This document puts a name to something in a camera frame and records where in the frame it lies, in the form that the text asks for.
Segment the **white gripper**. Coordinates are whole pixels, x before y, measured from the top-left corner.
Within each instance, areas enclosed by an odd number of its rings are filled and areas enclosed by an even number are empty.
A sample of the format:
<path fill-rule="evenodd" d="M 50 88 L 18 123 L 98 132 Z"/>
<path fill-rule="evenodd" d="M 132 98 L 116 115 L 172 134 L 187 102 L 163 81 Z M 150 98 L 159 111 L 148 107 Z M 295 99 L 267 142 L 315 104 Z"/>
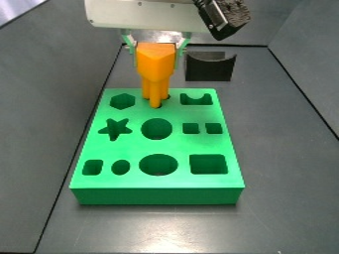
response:
<path fill-rule="evenodd" d="M 198 8 L 188 0 L 84 0 L 86 16 L 95 27 L 116 28 L 136 64 L 131 30 L 176 31 L 175 65 L 184 56 L 192 33 L 207 33 Z"/>

